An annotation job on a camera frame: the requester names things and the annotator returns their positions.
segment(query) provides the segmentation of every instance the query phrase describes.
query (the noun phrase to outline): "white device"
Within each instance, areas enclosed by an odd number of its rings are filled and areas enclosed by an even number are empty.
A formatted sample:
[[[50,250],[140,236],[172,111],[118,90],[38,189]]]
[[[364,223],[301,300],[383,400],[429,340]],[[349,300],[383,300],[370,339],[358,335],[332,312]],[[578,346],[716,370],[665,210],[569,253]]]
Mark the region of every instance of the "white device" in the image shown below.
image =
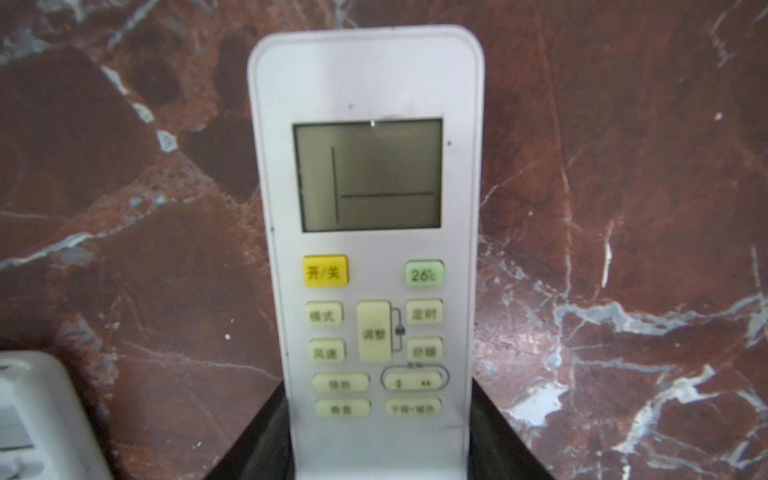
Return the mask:
[[[0,480],[111,480],[67,371],[42,352],[0,353]]]
[[[467,477],[484,80],[457,26],[251,53],[300,480]]]

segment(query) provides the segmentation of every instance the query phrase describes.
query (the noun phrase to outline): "display screen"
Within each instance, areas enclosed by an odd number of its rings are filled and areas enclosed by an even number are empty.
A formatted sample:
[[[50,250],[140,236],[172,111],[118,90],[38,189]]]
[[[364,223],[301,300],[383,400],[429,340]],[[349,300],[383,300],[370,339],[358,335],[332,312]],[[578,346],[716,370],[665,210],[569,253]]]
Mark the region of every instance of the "display screen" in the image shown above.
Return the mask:
[[[305,232],[440,227],[442,120],[295,125]]]

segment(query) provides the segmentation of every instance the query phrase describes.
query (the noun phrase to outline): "white plastic object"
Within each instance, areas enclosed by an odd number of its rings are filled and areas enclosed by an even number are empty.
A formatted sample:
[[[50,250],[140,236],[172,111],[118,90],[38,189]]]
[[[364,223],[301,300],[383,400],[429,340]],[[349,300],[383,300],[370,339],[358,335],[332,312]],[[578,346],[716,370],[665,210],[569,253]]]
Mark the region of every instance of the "white plastic object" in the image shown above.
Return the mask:
[[[296,477],[465,479],[485,82],[479,42],[450,25],[281,33],[256,46],[247,74]],[[370,122],[373,127],[380,121],[433,118],[442,120],[439,227],[303,230],[294,126]],[[349,284],[305,287],[302,259],[312,255],[347,256]],[[408,287],[409,260],[441,260],[445,284]],[[442,337],[440,366],[447,383],[438,392],[396,395],[382,378],[386,368],[407,366],[406,352],[396,350],[387,363],[363,362],[356,308],[361,300],[388,300],[404,313],[406,301],[419,298],[442,299],[445,320],[439,326],[405,325],[405,338],[395,342]],[[344,321],[308,325],[309,301],[341,302]],[[312,362],[307,347],[318,337],[344,339],[346,358]],[[368,399],[369,413],[318,415],[316,402],[329,397],[313,388],[318,372],[366,373],[370,386],[364,392],[335,397]],[[438,396],[440,413],[414,418],[385,410],[388,400],[418,396]]]
[[[111,480],[67,370],[47,353],[0,353],[0,480]]]

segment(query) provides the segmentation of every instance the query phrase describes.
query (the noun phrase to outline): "red marble surface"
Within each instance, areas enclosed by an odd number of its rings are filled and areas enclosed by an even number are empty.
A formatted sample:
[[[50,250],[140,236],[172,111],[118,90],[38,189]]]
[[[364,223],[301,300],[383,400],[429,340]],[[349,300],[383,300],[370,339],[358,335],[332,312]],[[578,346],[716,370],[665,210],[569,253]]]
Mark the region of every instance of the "red marble surface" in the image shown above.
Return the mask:
[[[65,361],[117,478],[203,478],[280,381],[250,49],[449,22],[475,377],[558,480],[768,478],[763,0],[4,0],[0,348]]]

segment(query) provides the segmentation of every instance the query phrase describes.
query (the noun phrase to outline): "marble surface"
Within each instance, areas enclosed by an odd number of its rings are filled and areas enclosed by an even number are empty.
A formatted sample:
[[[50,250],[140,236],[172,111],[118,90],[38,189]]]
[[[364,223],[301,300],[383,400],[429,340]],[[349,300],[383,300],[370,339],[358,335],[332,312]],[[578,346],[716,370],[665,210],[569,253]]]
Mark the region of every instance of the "marble surface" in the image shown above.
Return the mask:
[[[458,23],[487,64],[475,377],[558,480],[768,478],[765,0],[2,0],[0,348],[117,478],[203,478],[280,382],[244,68]]]

